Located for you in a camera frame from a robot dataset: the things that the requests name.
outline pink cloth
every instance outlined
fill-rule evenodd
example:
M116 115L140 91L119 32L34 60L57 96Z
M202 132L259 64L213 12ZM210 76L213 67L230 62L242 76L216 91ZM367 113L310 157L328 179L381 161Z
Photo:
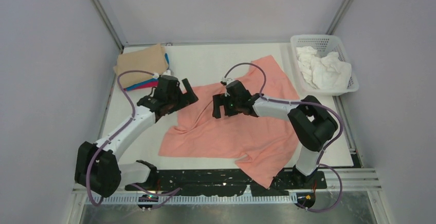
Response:
M253 61L266 73L266 95L298 99L286 74L272 56ZM250 66L238 78L251 94L259 92L262 73ZM160 156L240 158L236 165L263 187L289 162L298 138L289 121L239 114L212 117L212 96L225 91L220 83L193 88L199 100L178 111L178 126L170 128L160 146Z

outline white laundry basket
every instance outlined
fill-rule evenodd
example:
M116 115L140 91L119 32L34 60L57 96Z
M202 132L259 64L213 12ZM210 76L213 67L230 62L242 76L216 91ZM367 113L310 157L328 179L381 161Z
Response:
M353 92L359 89L356 75L351 71L351 78L348 82L347 89L313 89L303 78L300 67L297 62L297 47L312 46L318 51L319 57L324 57L328 53L334 51L339 53L339 60L348 62L348 55L345 52L342 41L334 35L294 35L290 38L290 46L292 49L292 58L290 59L295 88L299 93L305 95L325 95L339 96L343 93Z

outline cable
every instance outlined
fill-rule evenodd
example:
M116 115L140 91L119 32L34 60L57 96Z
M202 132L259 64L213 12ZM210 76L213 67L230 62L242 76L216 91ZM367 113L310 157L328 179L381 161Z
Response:
M259 70L262 72L262 74L263 74L263 84L262 84L262 87L261 87L260 90L259 90L259 96L260 96L261 99L263 99L263 100L265 100L265 101L271 101L271 102L281 103L281 104L289 104L289 105L300 105L300 104L302 104L302 105L312 105L312 106L321 107L321 108L324 108L325 110L327 110L328 112L330 112L331 114L333 114L333 115L336 117L336 119L339 121L339 133L338 133L338 135L336 135L336 137L332 138L332 139L331 139L331 140L330 140L326 145L324 145L324 147L322 148L321 152L319 153L319 156L318 156L318 159L317 159L317 162L316 162L317 165L320 165L320 166L323 166L323 167L326 167L326 168L332 170L333 173L335 173L336 176L338 177L338 179L339 179L339 185L340 185L340 190L339 190L339 196L338 196L338 199L336 200L336 202L335 202L332 206L330 206L330 207L327 208L327 209L322 209L322 210L312 210L312 209L307 209L307 210L310 211L310 212L322 213L322 212L326 212L326 211L329 211L329 210L333 209L334 207L336 207L336 206L339 204L339 202L340 202L340 200L341 200L341 198L342 198L342 179L340 178L338 172L337 172L336 170L334 170L332 167L330 167L330 166L328 166L328 165L325 165L325 164L320 164L319 162L321 161L321 157L324 155L324 151L325 151L325 149L327 149L327 147L329 147L329 146L330 146L334 141L336 141L336 140L337 140L337 139L342 135L342 133L343 133L344 122L343 122L341 116L339 116L339 114L337 114L337 113L336 113L335 111L333 111L331 108L329 108L329 107L327 107L327 106L324 106L324 105L322 105L322 104L319 104L319 103L315 103L315 102L301 102L301 101L295 101L295 102L292 102L292 101L291 101L291 102L287 102L287 101L276 100L276 99L272 99L272 98L268 99L268 98L264 97L263 94L262 94L262 91L263 91L263 89L265 88L265 85L266 85L266 73L265 73L265 71L264 71L260 66L258 66L258 65L256 65L256 64L253 64L253 63L244 62L244 63L239 63L239 64L236 64L236 65L232 66L232 67L227 71L227 73L224 75L224 78L226 78L227 75L229 75L229 73L230 73L233 69L235 69L235 67L237 67L237 66L241 66L241 65L250 65L250 66L254 66L254 67L256 67L257 69L259 69ZM299 204L299 203L298 203L297 205L298 205L299 207L301 207L301 208L305 208L303 205L301 205L301 204Z
M342 193L343 193L342 179L340 178L339 173L338 173L334 168L332 168L331 166L328 166L328 165L325 165L325 164L319 164L319 165L320 165L320 166L323 166L323 167L325 167L325 168L330 169L330 170L333 171L333 173L335 173L336 176L338 177L338 180L339 180L339 196L338 196L338 199L336 200L336 202L335 202L332 206L330 206L330 207L328 207L328 208L326 208L326 209L322 209L322 210L314 210L314 209L309 209L309 208L306 209L305 206L303 206L302 204L297 203L297 206L298 206L298 207L300 207L300 208L302 208L302 209L306 209L307 211L309 211L309 212L313 212L313 213L323 213L323 212L327 212L327 211L329 211L329 210L334 209L334 208L339 204L339 202L341 201L341 199L342 199Z
M88 167L87 167L87 169L86 169L86 178L85 178L85 181L86 181L86 192L87 192L87 194L88 194L88 198L89 198L89 201L92 203L92 205L94 205L94 206L96 206L96 207L98 207L98 206L100 206L101 205L101 203L103 202L103 197L100 197L100 200L99 200L99 202L95 202L94 201L94 198L93 198L93 195L92 195L92 192L91 192L91 187L90 187L90 175L91 175L91 169L92 169L92 165L94 164L94 162L95 162L95 160L96 160L96 158L97 158L97 156L98 156L98 154L103 150L103 148L107 145L107 144L109 144L111 141L112 141L112 139L113 138L115 138L121 131L123 131L132 121L133 121L133 119L134 119L134 117L135 117L135 113L136 113L136 108L135 108L135 105L133 104L133 101L132 101L132 99L130 99L130 97L129 97L129 95L127 94L127 92L124 90L124 88L121 86L121 83L120 83L120 78L124 75L124 74L127 74L127 73L131 73L131 72L140 72L140 73L146 73L146 74L150 74L150 75L154 75L153 73L151 73L151 72L148 72L148 71L142 71L142 70L130 70L130 71L125 71L125 72L123 72L123 73L121 73L118 77L117 77L117 83L118 83L118 86L119 86L119 88L121 89L121 91L122 91L122 93L124 94L124 96L125 96L125 98L128 100L128 102L130 103L130 107L132 108L132 116L130 117L130 119L121 127L121 128L119 128L116 132L114 132L114 134L112 134L112 136L110 136L98 149L97 149L97 151L94 153L94 155L91 157L91 161L89 162L89 164L88 164ZM162 196L168 196L168 195L170 195L170 197L169 198L171 198L173 195L171 195L171 194L173 194L174 193L174 195L180 190L180 188L178 188L178 189L176 189L176 190L174 190L174 191L172 191L172 192L169 192L169 193L166 193L166 194L154 194L154 193L149 193L148 191L146 191L145 189L143 189L143 188L141 188L140 186L138 186L137 184L132 184L134 187L136 187L136 188L139 188L141 191L144 191L144 192L146 192L147 194L153 194L153 195L156 195L156 196L159 196L159 195L162 195Z

